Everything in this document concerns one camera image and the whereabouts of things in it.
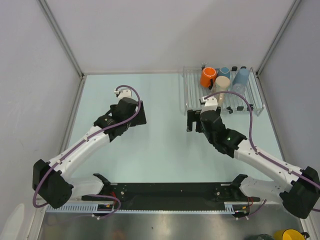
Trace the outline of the clear plastic cup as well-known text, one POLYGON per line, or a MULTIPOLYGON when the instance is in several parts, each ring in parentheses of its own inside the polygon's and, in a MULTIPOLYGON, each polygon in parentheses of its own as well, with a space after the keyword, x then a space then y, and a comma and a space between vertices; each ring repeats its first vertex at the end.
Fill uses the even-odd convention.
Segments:
MULTIPOLYGON (((246 86, 241 83, 233 84, 229 90, 231 92, 237 93, 242 97, 245 97, 246 86)), ((233 101, 240 101, 242 103, 243 99, 238 95, 230 94, 230 99, 233 101)))

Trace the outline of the orange mug black handle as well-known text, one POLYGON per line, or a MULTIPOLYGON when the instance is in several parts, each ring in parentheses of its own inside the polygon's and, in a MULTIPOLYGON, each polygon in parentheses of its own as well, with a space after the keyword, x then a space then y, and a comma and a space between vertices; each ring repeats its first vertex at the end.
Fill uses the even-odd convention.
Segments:
POLYGON ((212 67, 205 67, 202 69, 200 76, 200 85, 204 88, 212 89, 217 78, 217 71, 212 67))

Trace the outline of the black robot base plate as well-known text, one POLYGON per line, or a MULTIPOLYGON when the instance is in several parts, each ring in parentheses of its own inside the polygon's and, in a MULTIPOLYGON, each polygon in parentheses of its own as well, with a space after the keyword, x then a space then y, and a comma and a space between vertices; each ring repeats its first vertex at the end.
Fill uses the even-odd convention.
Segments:
POLYGON ((226 202, 259 202, 245 196, 231 182, 111 183, 95 174, 104 186, 98 195, 116 197, 121 210, 132 211, 214 211, 226 202))

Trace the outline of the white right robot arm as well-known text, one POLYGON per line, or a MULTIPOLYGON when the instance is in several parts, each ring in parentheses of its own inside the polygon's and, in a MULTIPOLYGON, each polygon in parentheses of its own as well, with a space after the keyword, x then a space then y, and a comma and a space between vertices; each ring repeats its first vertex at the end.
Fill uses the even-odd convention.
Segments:
POLYGON ((300 219, 306 219, 314 211, 320 198, 320 178, 312 167, 302 169, 272 158, 242 133, 226 128, 219 110, 188 110, 187 131, 203 133, 219 153, 242 161, 270 178, 264 181, 238 175, 230 188, 235 200, 242 201, 248 196, 279 203, 300 219))

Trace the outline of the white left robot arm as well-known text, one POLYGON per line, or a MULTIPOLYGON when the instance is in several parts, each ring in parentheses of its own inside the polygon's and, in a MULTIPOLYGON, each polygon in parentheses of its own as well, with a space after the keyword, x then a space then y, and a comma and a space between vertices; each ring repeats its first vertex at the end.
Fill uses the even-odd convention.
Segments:
POLYGON ((72 175, 94 152, 110 144, 130 127, 147 123, 142 101, 123 97, 100 116, 90 130, 73 146, 48 162, 39 159, 33 165, 32 188, 54 209, 71 198, 95 195, 100 200, 110 196, 109 181, 99 173, 90 177, 72 175))

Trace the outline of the beige tall mug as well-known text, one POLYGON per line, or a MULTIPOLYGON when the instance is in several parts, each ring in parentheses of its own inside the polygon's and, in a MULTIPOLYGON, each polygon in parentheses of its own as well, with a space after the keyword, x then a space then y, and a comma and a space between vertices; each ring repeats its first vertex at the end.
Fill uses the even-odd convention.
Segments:
POLYGON ((214 97, 217 99, 218 106, 222 107, 225 94, 222 92, 226 92, 230 86, 230 79, 225 76, 219 76, 216 78, 214 83, 214 93, 217 93, 214 97))

